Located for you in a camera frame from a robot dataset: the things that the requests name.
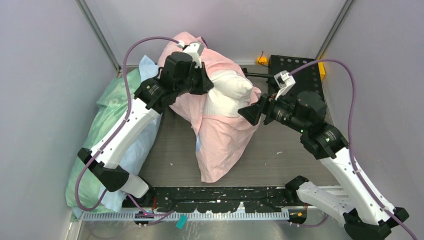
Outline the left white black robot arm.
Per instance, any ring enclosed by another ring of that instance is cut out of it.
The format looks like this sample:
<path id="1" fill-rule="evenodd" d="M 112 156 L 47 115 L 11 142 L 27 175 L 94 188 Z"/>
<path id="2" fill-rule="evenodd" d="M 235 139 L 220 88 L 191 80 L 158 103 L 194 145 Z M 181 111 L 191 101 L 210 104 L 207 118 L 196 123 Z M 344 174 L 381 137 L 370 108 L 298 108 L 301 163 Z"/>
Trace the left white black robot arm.
<path id="1" fill-rule="evenodd" d="M 144 80 L 130 97 L 128 109 L 111 130 L 92 148 L 79 150 L 78 158 L 104 185 L 107 191 L 118 190 L 134 196 L 141 207 L 153 202 L 149 185 L 120 165 L 135 138 L 177 97 L 189 93 L 206 94 L 213 88 L 200 53 L 185 48 L 165 59 L 160 75 Z"/>

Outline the white pillow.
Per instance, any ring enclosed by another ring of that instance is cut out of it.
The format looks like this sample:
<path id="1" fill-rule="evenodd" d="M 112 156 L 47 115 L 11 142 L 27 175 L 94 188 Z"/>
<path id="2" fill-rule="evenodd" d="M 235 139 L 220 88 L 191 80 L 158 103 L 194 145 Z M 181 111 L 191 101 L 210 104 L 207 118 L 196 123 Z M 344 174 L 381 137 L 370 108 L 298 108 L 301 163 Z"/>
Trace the white pillow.
<path id="1" fill-rule="evenodd" d="M 209 78 L 213 88 L 207 94 L 203 114 L 238 118 L 238 110 L 251 101 L 253 84 L 234 70 L 218 70 Z"/>

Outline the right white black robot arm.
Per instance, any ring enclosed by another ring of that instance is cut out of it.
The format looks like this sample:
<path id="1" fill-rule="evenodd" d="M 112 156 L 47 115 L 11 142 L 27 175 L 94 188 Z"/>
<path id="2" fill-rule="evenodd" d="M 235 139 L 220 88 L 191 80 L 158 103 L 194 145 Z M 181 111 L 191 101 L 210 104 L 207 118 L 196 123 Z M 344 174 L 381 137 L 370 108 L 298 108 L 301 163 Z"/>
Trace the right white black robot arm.
<path id="1" fill-rule="evenodd" d="M 238 113 L 251 125 L 257 125 L 264 116 L 264 124 L 276 121 L 299 132 L 303 147 L 332 173 L 348 196 L 340 198 L 299 175 L 285 186 L 285 198 L 291 205 L 303 202 L 315 206 L 343 225 L 354 240 L 384 240 L 392 228 L 409 217 L 404 208 L 389 203 L 360 172 L 346 138 L 325 120 L 327 106 L 318 93 L 302 91 L 294 98 L 263 94 Z"/>

